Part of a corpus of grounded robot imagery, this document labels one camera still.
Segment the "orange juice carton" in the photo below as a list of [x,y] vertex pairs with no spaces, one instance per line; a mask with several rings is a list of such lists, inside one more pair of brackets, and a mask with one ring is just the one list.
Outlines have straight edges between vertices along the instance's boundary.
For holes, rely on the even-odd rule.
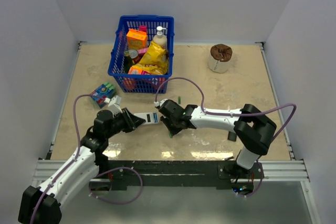
[[147,47],[147,33],[135,30],[135,29],[129,29],[127,33],[127,43],[129,49],[139,50],[144,49]]

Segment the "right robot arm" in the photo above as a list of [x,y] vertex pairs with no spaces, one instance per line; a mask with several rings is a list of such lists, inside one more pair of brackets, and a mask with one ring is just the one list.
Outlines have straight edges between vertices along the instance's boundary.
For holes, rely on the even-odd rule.
[[190,104],[183,108],[170,99],[163,99],[155,101],[154,106],[162,114],[160,120],[173,136],[185,129],[200,128],[235,133],[244,146],[234,165],[234,173],[239,178],[250,175],[254,163],[268,153],[277,128],[274,121],[251,104],[234,110],[208,110]]

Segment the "white cup brown lid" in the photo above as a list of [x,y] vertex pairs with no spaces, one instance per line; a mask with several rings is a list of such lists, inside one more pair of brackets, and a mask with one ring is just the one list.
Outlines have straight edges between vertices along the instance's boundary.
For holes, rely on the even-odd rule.
[[233,50],[225,44],[213,45],[210,49],[208,67],[216,73],[225,73],[229,68],[229,61],[233,55]]

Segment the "white pump bottle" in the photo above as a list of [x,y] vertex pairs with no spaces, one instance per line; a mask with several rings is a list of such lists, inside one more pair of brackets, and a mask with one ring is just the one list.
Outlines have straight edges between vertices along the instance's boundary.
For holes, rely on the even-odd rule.
[[156,34],[153,37],[152,41],[159,45],[161,48],[167,49],[167,37],[164,35],[163,30],[166,30],[166,28],[162,26],[157,26]]

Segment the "white remote control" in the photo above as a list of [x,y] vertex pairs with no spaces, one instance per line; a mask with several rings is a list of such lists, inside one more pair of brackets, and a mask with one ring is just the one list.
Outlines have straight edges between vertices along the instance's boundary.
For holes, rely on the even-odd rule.
[[143,113],[135,113],[134,115],[142,118],[145,120],[144,125],[149,125],[149,124],[157,124],[153,122],[153,113],[154,112],[143,112]]

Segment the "yellow chip bag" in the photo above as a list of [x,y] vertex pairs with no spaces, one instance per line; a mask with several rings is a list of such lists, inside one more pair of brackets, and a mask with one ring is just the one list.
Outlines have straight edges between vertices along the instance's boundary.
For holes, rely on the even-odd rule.
[[140,67],[152,75],[164,75],[167,73],[168,60],[167,50],[155,42],[151,42],[147,52],[139,61]]

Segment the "blue plastic basket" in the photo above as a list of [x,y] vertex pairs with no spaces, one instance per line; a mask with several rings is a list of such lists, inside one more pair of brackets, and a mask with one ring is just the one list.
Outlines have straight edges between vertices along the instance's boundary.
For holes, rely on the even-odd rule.
[[[137,50],[139,59],[147,52],[147,49],[156,34],[157,26],[166,28],[163,30],[167,37],[168,60],[167,73],[164,75],[136,75],[128,74],[132,66],[139,66],[139,62],[133,64],[124,56],[124,51],[130,50],[127,43],[127,33],[129,29],[139,30],[140,25],[147,27],[147,47]],[[121,90],[133,93],[164,93],[166,91],[165,81],[171,77],[173,71],[173,42],[174,42],[174,18],[171,16],[157,15],[125,15],[121,16],[116,31],[114,48],[111,52],[111,61],[108,68],[108,75],[114,77]]]

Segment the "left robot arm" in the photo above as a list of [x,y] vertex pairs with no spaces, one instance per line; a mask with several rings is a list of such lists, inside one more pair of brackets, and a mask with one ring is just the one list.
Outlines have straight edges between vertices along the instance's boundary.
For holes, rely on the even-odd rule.
[[89,180],[108,174],[108,158],[103,152],[109,138],[129,133],[146,122],[124,108],[117,114],[109,110],[97,113],[71,157],[38,187],[29,186],[22,196],[20,223],[60,223],[62,212]]

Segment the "blue battery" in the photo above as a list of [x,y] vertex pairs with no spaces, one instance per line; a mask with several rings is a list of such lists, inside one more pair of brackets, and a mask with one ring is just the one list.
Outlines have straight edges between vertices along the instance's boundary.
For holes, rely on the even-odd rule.
[[158,117],[156,112],[153,113],[153,122],[158,123]]

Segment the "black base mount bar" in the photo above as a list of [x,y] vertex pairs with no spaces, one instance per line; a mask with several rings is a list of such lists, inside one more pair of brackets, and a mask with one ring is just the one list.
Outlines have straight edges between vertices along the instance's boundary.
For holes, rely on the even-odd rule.
[[96,178],[110,182],[112,190],[143,185],[215,187],[241,192],[252,190],[252,183],[263,179],[264,172],[259,163],[245,170],[235,161],[108,161]]

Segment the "tin can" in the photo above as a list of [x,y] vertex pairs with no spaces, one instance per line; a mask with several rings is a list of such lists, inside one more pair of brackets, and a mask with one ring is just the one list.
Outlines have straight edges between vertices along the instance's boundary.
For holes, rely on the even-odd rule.
[[133,64],[139,62],[139,53],[135,49],[124,51],[124,56],[127,57]]

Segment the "orange pink snack box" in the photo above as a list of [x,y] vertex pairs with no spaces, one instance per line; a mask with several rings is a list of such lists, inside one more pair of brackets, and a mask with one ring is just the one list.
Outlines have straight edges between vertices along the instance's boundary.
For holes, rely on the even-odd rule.
[[128,74],[136,74],[136,75],[151,75],[148,71],[144,70],[142,67],[139,66],[132,66],[129,69]]

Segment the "black remote control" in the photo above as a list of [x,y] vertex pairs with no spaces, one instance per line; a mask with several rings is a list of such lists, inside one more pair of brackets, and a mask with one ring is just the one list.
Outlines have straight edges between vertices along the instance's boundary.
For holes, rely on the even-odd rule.
[[237,135],[234,132],[228,132],[228,137],[227,139],[229,141],[235,142],[237,140]]

